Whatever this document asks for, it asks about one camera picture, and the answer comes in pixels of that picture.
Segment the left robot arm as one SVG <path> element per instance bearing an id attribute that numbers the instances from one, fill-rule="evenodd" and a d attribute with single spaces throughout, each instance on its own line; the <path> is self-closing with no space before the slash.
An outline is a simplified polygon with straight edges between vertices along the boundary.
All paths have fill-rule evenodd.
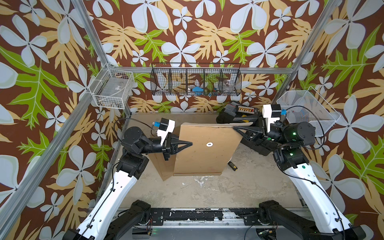
<path id="1" fill-rule="evenodd" d="M 160 130 L 156 138 L 148 138 L 139 127 L 128 128 L 122 145 L 125 149 L 107 191 L 89 216 L 75 230 L 67 230 L 65 240 L 118 240 L 132 227 L 150 221 L 150 204 L 137 200 L 120 217 L 114 218 L 131 188 L 144 172 L 148 154 L 161 153 L 165 159 L 193 144 L 179 140 L 170 131 Z"/>

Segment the brown kraft file bag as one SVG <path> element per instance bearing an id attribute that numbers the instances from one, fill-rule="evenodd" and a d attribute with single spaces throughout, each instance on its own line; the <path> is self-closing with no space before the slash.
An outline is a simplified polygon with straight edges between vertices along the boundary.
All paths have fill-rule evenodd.
<path id="1" fill-rule="evenodd" d="M 171 155 L 171 157 L 166 161 L 161 153 L 148 154 L 148 159 L 154 164 L 163 181 L 174 175 L 176 155 Z"/>
<path id="2" fill-rule="evenodd" d="M 179 139 L 193 143 L 176 154 L 174 176 L 220 176 L 243 137 L 234 127 L 251 123 L 183 123 Z"/>

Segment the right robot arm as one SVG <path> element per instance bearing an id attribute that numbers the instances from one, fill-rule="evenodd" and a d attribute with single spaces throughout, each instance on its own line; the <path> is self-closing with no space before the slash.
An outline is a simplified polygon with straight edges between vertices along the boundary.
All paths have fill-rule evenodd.
<path id="1" fill-rule="evenodd" d="M 279 170 L 289 177 L 307 204 L 313 220 L 305 219 L 285 209 L 276 201 L 259 205 L 259 220 L 283 226 L 302 240 L 363 240 L 361 226 L 353 226 L 339 211 L 316 177 L 302 147 L 315 143 L 316 129 L 308 122 L 284 126 L 277 121 L 269 133 L 258 127 L 234 128 L 246 140 L 261 144 L 276 143 L 274 160 Z"/>

